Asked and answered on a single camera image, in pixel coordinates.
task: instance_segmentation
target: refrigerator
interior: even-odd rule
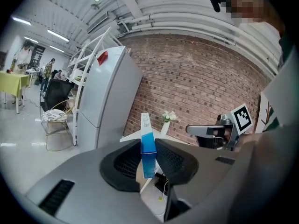
[[[104,51],[107,60],[102,65],[93,61],[82,92],[77,127],[81,152],[119,142],[142,79],[124,46],[98,54]]]

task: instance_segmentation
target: tiled floor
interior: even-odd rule
[[[7,183],[25,194],[38,180],[67,159],[79,153],[68,134],[50,136],[48,148],[68,147],[63,151],[46,150],[46,135],[40,122],[39,86],[26,89],[25,107],[16,114],[11,95],[0,92],[0,167]]]

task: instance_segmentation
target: pipe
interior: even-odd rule
[[[275,75],[273,74],[273,72],[267,67],[265,66],[263,63],[261,63],[254,55],[252,55],[251,53],[249,53],[246,49],[244,49],[243,47],[240,47],[238,46],[237,44],[225,39],[225,38],[222,38],[220,36],[217,36],[217,35],[214,35],[214,34],[211,34],[211,33],[208,33],[208,32],[203,32],[203,31],[199,31],[199,30],[195,30],[195,29],[191,29],[191,28],[179,28],[179,27],[150,27],[150,28],[142,28],[142,29],[139,29],[139,30],[131,30],[129,33],[124,33],[124,34],[119,34],[117,36],[117,38],[120,38],[120,37],[123,37],[125,35],[128,35],[128,34],[131,34],[131,33],[135,33],[135,32],[142,32],[142,31],[148,31],[148,30],[181,30],[181,31],[188,31],[188,32],[194,32],[194,33],[200,33],[200,34],[204,34],[204,35],[207,35],[207,36],[211,36],[213,38],[217,38],[219,40],[222,40],[224,42],[227,42],[235,47],[237,47],[238,49],[244,51],[246,54],[248,54],[249,56],[251,56],[252,58],[254,58],[255,60],[257,60],[258,63],[261,64],[261,66],[268,72],[268,74],[270,75],[269,77],[271,79],[273,79],[275,77]]]
[[[197,29],[210,31],[212,33],[222,34],[223,36],[228,37],[232,40],[235,40],[236,42],[238,42],[242,46],[244,46],[244,47],[248,48],[249,50],[251,50],[252,53],[256,54],[260,59],[262,59],[266,64],[268,64],[269,67],[273,70],[273,72],[275,74],[278,73],[277,68],[269,61],[268,58],[266,58],[263,54],[261,54],[257,49],[255,49],[254,47],[248,45],[245,41],[243,41],[239,37],[236,37],[236,36],[234,36],[230,33],[221,31],[218,28],[213,28],[213,27],[209,27],[207,25],[197,24],[197,23],[192,23],[192,22],[186,22],[186,21],[159,21],[159,22],[152,22],[150,24],[143,24],[143,25],[134,26],[134,27],[132,27],[132,30],[143,29],[143,28],[152,28],[152,27],[165,27],[165,26],[169,26],[169,27],[179,26],[179,27],[187,27],[187,28],[197,28]]]
[[[249,35],[248,33],[244,32],[243,30],[235,27],[234,25],[231,25],[225,21],[218,20],[213,17],[204,16],[200,14],[192,14],[192,13],[159,13],[159,14],[150,14],[146,16],[142,16],[140,18],[136,19],[127,19],[125,20],[126,23],[136,23],[139,21],[146,21],[151,19],[159,19],[159,18],[189,18],[189,19],[197,19],[197,20],[203,20],[208,21],[213,24],[224,26],[244,37],[246,37],[248,40],[253,42],[258,48],[260,48],[263,52],[265,52],[270,59],[274,61],[276,65],[278,65],[279,61],[278,59],[266,48],[263,44],[261,44],[258,40],[256,40],[253,36]]]

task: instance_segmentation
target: wall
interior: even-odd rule
[[[65,62],[69,62],[70,59],[64,55],[61,54],[61,52],[55,52],[51,50],[50,48],[46,48],[43,52],[43,56],[40,61],[40,67],[46,66],[46,64],[52,59],[55,58],[55,63],[53,64],[52,70],[62,70],[62,67]]]
[[[15,53],[24,43],[24,27],[10,19],[4,28],[0,37],[0,51],[6,52],[7,56],[4,63],[4,69],[9,69]]]
[[[246,103],[256,120],[258,96],[269,83],[262,72],[240,54],[214,42],[184,35],[146,35],[124,38],[143,71],[124,135],[140,129],[142,112],[152,127],[162,128],[162,113],[174,111],[168,135],[196,144],[185,132],[188,124],[214,124],[218,114]]]

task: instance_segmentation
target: vent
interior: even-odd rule
[[[103,21],[108,19],[108,12],[102,15],[99,19],[97,19],[92,25],[87,28],[87,34],[90,34],[98,25],[100,25]]]
[[[233,165],[235,162],[234,159],[229,159],[229,158],[225,158],[225,157],[221,157],[221,156],[217,157],[215,160],[219,161],[219,162],[223,162],[228,165]]]
[[[74,182],[61,180],[39,205],[48,214],[54,216],[74,186]]]

